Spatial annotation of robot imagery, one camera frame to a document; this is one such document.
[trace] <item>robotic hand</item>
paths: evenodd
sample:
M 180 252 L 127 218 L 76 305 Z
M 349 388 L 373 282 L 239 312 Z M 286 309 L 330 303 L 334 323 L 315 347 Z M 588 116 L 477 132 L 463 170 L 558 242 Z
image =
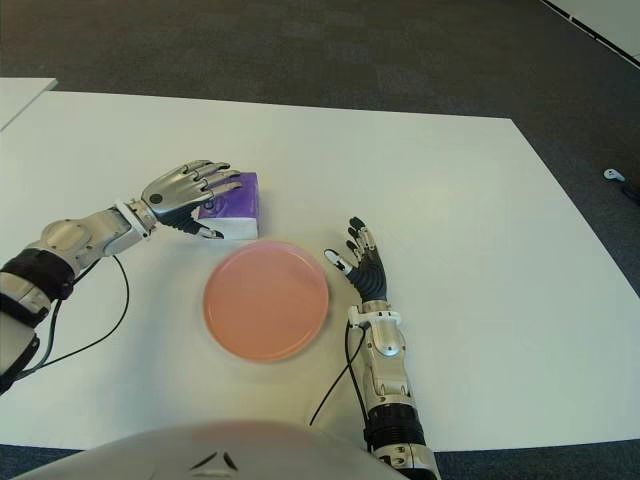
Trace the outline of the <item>robotic hand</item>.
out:
M 362 299 L 361 308 L 349 309 L 349 323 L 365 331 L 365 440 L 378 459 L 406 477 L 440 480 L 404 368 L 407 347 L 398 328 L 400 315 L 387 302 L 387 280 L 375 240 L 359 218 L 354 217 L 349 223 L 354 241 L 348 240 L 347 247 L 357 266 L 335 250 L 327 249 L 324 255 L 349 279 Z
M 199 224 L 191 212 L 205 201 L 242 186 L 227 163 L 181 165 L 151 182 L 140 200 L 116 204 L 79 220 L 60 220 L 0 269 L 0 394 L 36 353 L 34 328 L 54 300 L 73 292 L 80 272 L 102 257 L 148 238 L 156 222 L 205 238 L 222 234 Z

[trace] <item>pink plate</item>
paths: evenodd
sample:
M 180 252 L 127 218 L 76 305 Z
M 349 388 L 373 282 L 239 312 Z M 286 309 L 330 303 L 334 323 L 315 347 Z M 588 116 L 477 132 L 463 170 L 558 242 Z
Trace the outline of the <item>pink plate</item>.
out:
M 322 267 L 284 242 L 255 242 L 229 255 L 209 277 L 204 317 L 229 352 L 271 362 L 302 350 L 327 315 Z

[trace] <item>black cable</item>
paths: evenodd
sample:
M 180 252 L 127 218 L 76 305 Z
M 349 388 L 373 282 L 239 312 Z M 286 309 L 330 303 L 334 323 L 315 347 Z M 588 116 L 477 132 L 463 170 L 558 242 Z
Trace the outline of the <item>black cable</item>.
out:
M 93 270 L 93 268 L 98 264 L 98 262 L 100 261 L 100 259 L 97 259 L 95 262 L 93 262 L 91 265 L 89 265 L 84 272 L 82 272 L 78 278 L 75 279 L 75 281 L 73 282 L 74 285 L 77 285 L 78 283 L 80 283 L 80 280 L 82 280 L 91 270 Z M 53 312 L 51 313 L 51 322 L 49 325 L 49 339 L 47 340 L 47 349 L 44 352 L 44 355 L 42 355 L 42 358 L 40 359 L 40 361 L 38 363 L 36 363 L 33 367 L 31 367 L 28 370 L 24 370 L 22 371 L 17 377 L 17 380 L 20 380 L 22 378 L 28 377 L 29 375 L 36 373 L 40 368 L 42 368 L 44 366 L 44 364 L 46 363 L 46 361 L 49 359 L 49 356 L 51 355 L 51 351 L 53 350 L 53 342 L 55 339 L 55 335 L 56 335 L 56 323 L 58 321 L 58 312 L 60 311 L 60 307 L 62 306 L 62 300 L 58 299 L 56 300 L 56 304 L 53 307 Z
M 122 277 L 124 278 L 124 284 L 125 284 L 125 287 L 126 287 L 126 300 L 125 300 L 125 304 L 124 304 L 124 310 L 122 311 L 122 314 L 120 315 L 120 319 L 117 321 L 117 323 L 114 325 L 114 327 L 111 330 L 109 330 L 109 332 L 106 335 L 102 336 L 98 340 L 96 340 L 94 342 L 91 342 L 89 345 L 85 345 L 82 348 L 74 350 L 73 352 L 69 352 L 69 353 L 67 353 L 65 355 L 62 355 L 61 357 L 58 357 L 55 360 L 51 360 L 50 362 L 47 362 L 44 365 L 42 365 L 40 368 L 48 367 L 49 365 L 53 365 L 54 363 L 58 363 L 60 360 L 64 360 L 65 358 L 69 358 L 69 357 L 71 357 L 73 355 L 76 355 L 76 354 L 78 354 L 80 352 L 84 352 L 85 350 L 87 350 L 87 349 L 99 344 L 103 340 L 106 340 L 107 338 L 109 338 L 111 336 L 111 334 L 113 334 L 113 332 L 115 332 L 118 329 L 118 327 L 122 323 L 122 320 L 124 320 L 124 317 L 127 314 L 127 310 L 129 309 L 129 297 L 130 297 L 130 293 L 131 292 L 129 290 L 129 279 L 127 278 L 127 273 L 124 271 L 124 267 L 122 266 L 122 263 L 120 262 L 118 257 L 116 257 L 115 255 L 113 255 L 113 259 L 116 261 L 116 263 L 120 267 L 120 271 L 122 272 Z
M 360 404 L 360 410 L 362 412 L 362 420 L 364 421 L 364 426 L 367 428 L 369 425 L 369 417 L 367 415 L 367 409 L 364 406 L 364 401 L 362 400 L 362 395 L 360 394 L 360 387 L 358 387 L 358 382 L 356 380 L 356 375 L 353 373 L 353 367 L 351 366 L 351 362 L 349 361 L 349 329 L 351 328 L 351 324 L 347 320 L 347 325 L 344 330 L 344 355 L 347 360 L 347 368 L 349 369 L 349 374 L 351 375 L 351 381 L 353 382 L 353 388 L 356 391 L 356 396 L 358 397 L 358 403 Z
M 347 365 L 344 366 L 344 368 L 342 369 L 342 371 L 340 372 L 340 375 L 338 375 L 338 378 L 336 378 L 333 383 L 331 384 L 331 387 L 329 387 L 329 390 L 327 391 L 327 393 L 324 395 L 324 397 L 322 398 L 322 401 L 320 402 L 320 405 L 318 405 L 318 408 L 316 408 L 315 413 L 313 414 L 313 417 L 311 417 L 311 421 L 309 422 L 309 426 L 313 425 L 313 422 L 315 421 L 316 417 L 318 416 L 318 414 L 320 413 L 320 410 L 322 409 L 322 407 L 324 406 L 325 402 L 327 401 L 327 399 L 329 398 L 329 395 L 331 395 L 331 392 L 333 392 L 333 389 L 336 387 L 336 385 L 338 384 L 338 382 L 340 381 L 340 379 L 342 378 L 342 376 L 345 374 L 345 372 L 349 369 L 349 365 L 351 363 L 353 363 L 353 361 L 355 360 L 355 358 L 358 356 L 358 353 L 360 352 L 360 347 L 362 347 L 362 344 L 364 342 L 364 337 L 365 337 L 365 331 L 364 329 L 362 330 L 362 337 L 360 337 L 360 343 L 358 343 L 358 348 L 356 349 L 356 353 L 354 353 L 351 356 L 351 359 L 347 361 Z

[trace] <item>robot finger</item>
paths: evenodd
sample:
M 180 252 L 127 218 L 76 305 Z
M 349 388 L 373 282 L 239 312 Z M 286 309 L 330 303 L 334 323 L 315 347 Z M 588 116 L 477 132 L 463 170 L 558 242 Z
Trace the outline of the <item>robot finger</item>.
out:
M 235 190 L 240 187 L 242 187 L 241 182 L 230 182 L 209 188 L 208 191 L 211 192 L 214 197 L 217 197 L 218 195 L 222 195 L 223 193 L 230 192 L 231 190 Z
M 360 252 L 360 255 L 364 255 L 365 252 L 365 245 L 364 245 L 364 240 L 362 240 L 362 238 L 360 238 L 360 233 L 356 231 L 355 228 L 349 227 L 347 229 L 347 231 L 349 232 L 349 235 L 351 235 L 353 237 L 353 239 L 356 241 L 356 244 L 358 245 L 358 251 Z
M 371 233 L 371 231 L 367 228 L 364 227 L 360 230 L 360 238 L 362 239 L 363 243 L 364 243 L 364 247 L 367 250 L 375 250 L 376 249 L 376 241 L 373 238 L 373 234 Z
M 366 228 L 366 225 L 364 224 L 364 222 L 362 220 L 360 220 L 358 217 L 351 217 L 351 220 L 349 220 L 349 224 L 355 230 L 361 230 L 363 228 Z
M 213 175 L 214 173 L 220 170 L 226 170 L 227 168 L 229 168 L 228 163 L 224 163 L 224 162 L 208 163 L 206 165 L 203 165 L 202 167 L 196 168 L 195 172 L 198 175 L 197 178 L 203 178 L 203 177 L 208 177 L 209 175 Z
M 193 162 L 186 163 L 181 167 L 182 173 L 187 174 L 189 172 L 193 172 L 194 170 L 204 167 L 205 165 L 209 165 L 211 162 L 209 160 L 194 160 Z
M 204 225 L 200 227 L 200 230 L 198 230 L 198 233 L 196 233 L 196 235 L 202 238 L 224 238 L 222 232 L 219 232 L 218 230 L 212 230 L 208 227 L 205 227 Z
M 340 270 L 344 276 L 349 275 L 353 270 L 356 269 L 356 267 L 354 267 L 353 265 L 351 265 L 351 263 L 349 263 L 347 260 L 342 258 L 338 254 L 338 252 L 336 252 L 335 250 L 331 250 L 330 248 L 327 248 L 324 251 L 324 256 L 327 257 L 327 260 L 333 263 L 335 267 L 338 270 Z
M 347 247 L 349 247 L 349 250 L 353 252 L 353 255 L 356 257 L 358 262 L 360 262 L 362 260 L 362 252 L 360 251 L 360 248 L 358 248 L 358 246 L 351 240 L 347 240 Z
M 213 186 L 224 182 L 229 178 L 237 177 L 238 175 L 240 175 L 240 172 L 237 170 L 225 170 L 224 172 L 212 173 L 203 179 L 205 179 L 209 185 Z

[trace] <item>robot forearm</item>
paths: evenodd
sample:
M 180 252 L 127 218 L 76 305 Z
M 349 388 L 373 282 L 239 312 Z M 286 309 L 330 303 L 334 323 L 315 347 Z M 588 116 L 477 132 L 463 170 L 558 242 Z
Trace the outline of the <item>robot forearm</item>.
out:
M 59 220 L 0 269 L 0 394 L 35 354 L 34 328 L 54 300 L 71 295 L 76 277 L 96 260 L 149 237 L 156 222 L 206 238 L 222 234 L 197 223 L 191 212 L 242 186 L 227 163 L 197 160 L 151 182 L 140 200 L 116 204 L 80 220 Z
M 376 300 L 365 302 L 362 313 L 351 307 L 349 320 L 365 328 L 365 438 L 373 454 L 409 478 L 439 479 L 404 368 L 407 346 L 398 327 L 400 315 Z
M 0 393 L 33 358 L 35 327 L 54 300 L 65 300 L 77 275 L 99 258 L 119 253 L 148 237 L 155 216 L 131 202 L 80 220 L 60 220 L 0 269 Z

